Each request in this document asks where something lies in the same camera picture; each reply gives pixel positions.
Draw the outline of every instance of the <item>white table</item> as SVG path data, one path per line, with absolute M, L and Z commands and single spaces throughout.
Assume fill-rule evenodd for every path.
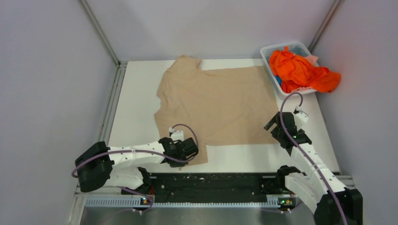
M 131 61 L 124 76 L 121 94 L 109 139 L 110 146 L 131 146 L 159 139 L 153 114 L 160 107 L 156 96 L 163 73 L 174 60 Z M 262 66 L 262 59 L 203 60 L 202 69 L 240 68 Z M 283 99 L 276 95 L 280 107 Z M 292 97 L 285 111 L 292 111 L 299 98 Z M 332 145 L 314 93 L 304 95 L 303 110 L 309 121 L 303 126 L 318 155 L 333 172 L 339 172 Z M 145 165 L 152 173 L 274 173 L 282 165 L 294 165 L 278 144 L 207 146 L 208 163 L 179 168 L 168 164 Z

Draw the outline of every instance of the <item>cable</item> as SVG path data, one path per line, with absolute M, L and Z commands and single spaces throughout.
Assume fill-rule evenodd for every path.
M 195 134 L 195 132 L 192 130 L 192 128 L 191 128 L 190 126 L 186 125 L 186 124 L 183 124 L 183 123 L 177 123 L 177 124 L 175 124 L 174 126 L 172 126 L 171 128 L 174 129 L 175 127 L 178 127 L 178 126 L 183 126 L 183 127 L 186 127 L 186 128 L 188 128 L 188 129 L 190 130 L 190 132 L 193 134 L 193 137 L 195 138 L 196 146 L 199 148 L 198 137 L 196 136 L 196 134 Z M 192 157 L 192 158 L 190 158 L 190 159 L 188 159 L 188 160 L 186 160 L 186 161 L 181 161 L 181 162 L 179 162 L 179 163 L 191 162 L 195 157 L 196 157 L 196 156 L 194 156 L 194 157 Z
M 180 159 L 176 159 L 176 158 L 173 158 L 173 157 L 170 157 L 170 156 L 166 156 L 165 154 L 162 154 L 162 153 L 159 153 L 159 152 L 156 152 L 156 151 L 151 151 L 151 150 L 136 149 L 135 152 L 149 153 L 149 154 L 154 154 L 154 155 L 158 155 L 158 156 L 163 156 L 165 158 L 168 158 L 168 159 L 173 160 L 173 161 L 178 162 L 178 163 L 188 163 L 189 161 L 193 160 L 193 157 L 188 159 L 188 160 L 180 160 Z
M 104 152 L 104 153 L 98 154 L 98 155 L 96 155 L 96 156 L 93 156 L 93 157 L 87 159 L 86 161 L 80 163 L 78 166 L 76 166 L 76 168 L 72 171 L 72 177 L 78 178 L 78 176 L 75 175 L 76 171 L 78 171 L 78 170 L 79 170 L 80 168 L 82 168 L 84 165 L 86 165 L 87 163 L 89 163 L 89 162 L 91 162 L 91 161 L 93 161 L 93 160 L 95 160 L 95 159 L 98 159 L 98 158 L 100 158 L 100 157 L 102 157 L 102 156 L 106 156 L 106 155 L 118 154 L 118 153 L 128 153 L 128 152 L 131 152 L 131 150 L 108 151 L 108 152 Z
M 195 137 L 196 145 L 199 146 L 198 137 L 196 136 L 195 132 L 192 130 L 191 127 L 189 127 L 189 126 L 186 125 L 186 124 L 180 123 L 180 124 L 175 124 L 172 128 L 175 128 L 175 127 L 177 127 L 177 126 L 184 126 L 184 127 L 188 128 L 188 129 L 192 132 L 193 136 Z M 112 155 L 112 154 L 119 154 L 119 153 L 130 153 L 130 152 L 134 152 L 134 151 L 135 151 L 135 152 L 141 152 L 141 153 L 154 154 L 154 155 L 158 155 L 158 156 L 163 156 L 163 157 L 165 157 L 165 158 L 168 158 L 168 159 L 173 160 L 173 161 L 178 162 L 178 163 L 188 163 L 188 162 L 192 161 L 192 160 L 195 158 L 195 157 L 192 157 L 192 158 L 190 158 L 190 159 L 188 159 L 188 160 L 180 160 L 180 159 L 176 159 L 176 158 L 167 156 L 167 155 L 165 155 L 165 154 L 162 154 L 162 153 L 159 153 L 159 152 L 156 152 L 156 151 L 151 151 L 151 150 L 140 150 L 140 149 L 137 149 L 137 150 L 116 150 L 116 151 L 111 151 L 111 152 L 100 153 L 100 154 L 98 154 L 98 155 L 96 155 L 96 156 L 93 156 L 93 157 L 91 157 L 91 158 L 85 160 L 84 162 L 82 162 L 81 164 L 79 164 L 78 166 L 76 166 L 76 168 L 72 171 L 72 177 L 78 178 L 78 176 L 75 175 L 75 173 L 76 173 L 79 169 L 81 169 L 83 166 L 85 166 L 85 165 L 88 164 L 89 162 L 91 162 L 91 161 L 93 161 L 93 160 L 96 160 L 96 159 L 98 159 L 98 158 L 100 158 L 100 157 L 102 157 L 102 156 Z M 134 190 L 131 190 L 131 189 L 125 188 L 125 187 L 119 187 L 119 188 L 120 188 L 121 190 L 123 190 L 123 191 L 130 192 L 130 193 L 132 193 L 133 195 L 140 195 L 140 196 L 143 196 L 143 197 L 145 197 L 145 198 L 147 198 L 147 199 L 149 199 L 149 200 L 151 201 L 150 206 L 149 206 L 146 210 L 140 211 L 140 214 L 147 212 L 148 210 L 150 210 L 150 209 L 153 207 L 154 198 L 153 198 L 152 196 L 145 195 L 145 194 L 143 194 L 143 193 L 139 193 L 139 192 L 137 192 L 137 191 L 134 191 Z M 131 210 L 131 209 L 122 209 L 122 210 L 116 211 L 115 213 L 112 213 L 109 217 L 107 217 L 106 219 L 104 219 L 100 224 L 103 224 L 104 222 L 106 222 L 108 219 L 110 219 L 111 217 L 113 217 L 113 216 L 116 215 L 116 214 L 119 214 L 119 213 L 124 212 L 124 211 L 130 211 L 130 210 Z
M 178 126 L 183 126 L 183 127 L 186 127 L 186 128 L 188 128 L 191 132 L 192 132 L 192 134 L 193 134 L 193 137 L 195 138 L 195 142 L 196 142 L 196 145 L 198 146 L 198 148 L 199 148 L 199 142 L 198 142 L 198 137 L 196 136 L 196 134 L 195 134 L 195 132 L 193 132 L 193 130 L 192 130 L 192 128 L 190 128 L 188 125 L 186 125 L 186 124 L 183 124 L 183 123 L 177 123 L 177 124 L 175 124 L 174 126 L 172 126 L 171 128 L 175 128 L 175 127 L 178 127 Z
M 150 210 L 150 209 L 152 208 L 152 206 L 153 206 L 153 204 L 154 204 L 154 199 L 153 199 L 151 196 L 145 195 L 145 194 L 143 194 L 143 193 L 139 193 L 139 192 L 134 191 L 134 190 L 131 190 L 131 189 L 129 189 L 129 188 L 125 188 L 125 187 L 119 187 L 119 188 L 120 188 L 121 190 L 123 190 L 123 191 L 130 192 L 130 193 L 133 194 L 133 195 L 140 195 L 140 196 L 142 196 L 142 197 L 145 197 L 145 198 L 147 198 L 147 199 L 149 199 L 149 200 L 151 201 L 151 204 L 149 205 L 149 207 L 148 207 L 146 210 L 140 211 L 140 214 L 144 214 L 144 213 L 146 213 L 148 210 Z M 110 216 L 108 216 L 108 217 L 105 218 L 104 220 L 102 220 L 102 221 L 100 222 L 100 225 L 104 224 L 104 222 L 106 222 L 107 220 L 109 220 L 110 218 L 112 218 L 114 215 L 119 214 L 119 213 L 124 212 L 124 211 L 133 211 L 133 212 L 134 212 L 134 209 L 131 210 L 130 208 L 128 208 L 128 209 L 121 209 L 121 210 L 118 210 L 118 211 L 112 213 Z
M 165 158 L 168 158 L 168 159 L 173 160 L 173 161 L 178 162 L 178 163 L 188 163 L 189 161 L 192 160 L 192 158 L 191 158 L 191 159 L 188 159 L 188 160 L 180 160 L 180 159 L 176 159 L 176 158 L 167 156 L 167 155 L 165 155 L 165 154 L 162 154 L 162 153 L 159 153 L 159 152 L 156 152 L 156 151 L 150 151 L 150 150 L 140 150 L 140 149 L 136 149 L 136 150 L 108 151 L 108 152 L 104 152 L 104 153 L 95 155 L 95 156 L 93 156 L 93 157 L 87 159 L 86 161 L 82 162 L 82 163 L 79 164 L 78 166 L 76 166 L 76 168 L 72 171 L 72 177 L 78 178 L 78 176 L 75 175 L 76 171 L 78 171 L 80 168 L 82 168 L 82 167 L 83 167 L 84 165 L 86 165 L 87 163 L 89 163 L 89 162 L 91 162 L 91 161 L 93 161 L 93 160 L 96 160 L 96 159 L 98 159 L 98 158 L 100 158 L 100 157 L 102 157 L 102 156 L 112 155 L 112 154 L 118 154 L 118 153 L 130 153 L 130 152 L 134 152 L 134 151 L 135 151 L 135 152 L 141 152 L 141 153 L 154 154 L 154 155 L 158 155 L 158 156 L 163 156 L 163 157 L 165 157 Z
M 300 95 L 301 101 L 300 101 L 299 106 L 301 106 L 301 104 L 303 104 L 303 99 L 304 99 L 304 98 L 303 98 L 303 95 L 302 95 L 301 93 L 299 93 L 299 92 L 293 92 L 293 93 L 289 94 L 289 95 L 283 100 L 282 106 L 281 106 L 281 110 L 280 110 L 280 112 L 279 112 L 279 113 L 280 113 L 280 118 L 281 118 L 282 128 L 283 128 L 283 130 L 285 131 L 286 135 L 289 137 L 289 139 L 293 142 L 293 144 L 301 151 L 301 153 L 304 154 L 304 156 L 308 159 L 308 161 L 310 161 L 310 163 L 311 163 L 311 164 L 314 166 L 314 168 L 317 170 L 317 172 L 319 173 L 319 175 L 320 175 L 322 181 L 325 183 L 326 187 L 328 188 L 330 194 L 331 194 L 332 197 L 333 197 L 333 200 L 334 200 L 335 203 L 336 203 L 336 206 L 337 206 L 337 208 L 338 208 L 338 211 L 340 212 L 341 218 L 342 218 L 342 220 L 343 220 L 343 224 L 344 224 L 344 225 L 348 225 L 347 219 L 345 218 L 345 215 L 344 215 L 343 208 L 342 208 L 342 206 L 341 206 L 339 200 L 337 199 L 336 194 L 335 194 L 334 191 L 332 190 L 332 187 L 330 186 L 330 184 L 329 184 L 328 181 L 326 180 L 325 176 L 324 176 L 323 173 L 319 170 L 319 167 L 316 165 L 316 163 L 315 163 L 315 162 L 311 159 L 311 157 L 306 153 L 306 151 L 304 151 L 304 150 L 300 147 L 300 145 L 294 140 L 294 138 L 289 134 L 289 132 L 288 132 L 286 126 L 285 126 L 285 123 L 284 123 L 284 121 L 283 121 L 283 108 L 284 108 L 284 106 L 285 106 L 286 101 L 287 101 L 292 95 Z

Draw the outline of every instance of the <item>white robotic arm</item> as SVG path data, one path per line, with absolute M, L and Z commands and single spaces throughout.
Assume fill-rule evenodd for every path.
M 308 115 L 297 106 L 292 113 L 278 112 L 264 127 L 269 130 L 276 124 L 271 131 L 272 136 L 298 163 L 298 168 L 285 165 L 277 171 L 279 188 L 294 192 L 314 214 L 317 225 L 340 224 L 341 213 L 337 204 L 347 220 L 354 221 L 353 224 L 362 224 L 362 195 L 356 189 L 350 190 L 337 179 L 316 153 L 312 141 L 301 129 L 308 119 Z
M 140 166 L 168 163 L 180 167 L 198 154 L 195 142 L 192 138 L 184 140 L 182 130 L 171 130 L 170 134 L 170 138 L 129 147 L 108 147 L 98 142 L 76 159 L 72 176 L 79 178 L 82 192 L 105 186 L 135 190 L 143 184 L 149 185 L 149 173 Z

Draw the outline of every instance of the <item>white wall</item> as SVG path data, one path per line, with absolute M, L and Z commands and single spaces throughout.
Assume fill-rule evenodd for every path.
M 77 0 L 0 5 L 0 224 L 64 224 L 115 66 Z
M 309 45 L 333 0 L 88 0 L 120 60 L 261 58 Z
M 397 9 L 396 0 L 345 1 L 314 52 L 342 74 L 318 100 L 340 166 L 375 225 L 398 220 Z

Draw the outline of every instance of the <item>orange shirt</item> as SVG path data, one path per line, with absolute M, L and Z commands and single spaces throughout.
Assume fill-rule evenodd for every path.
M 315 67 L 302 56 L 276 50 L 269 59 L 274 75 L 282 80 L 282 90 L 290 93 L 300 87 L 312 87 L 320 92 L 332 92 L 340 83 L 341 75 L 326 67 Z

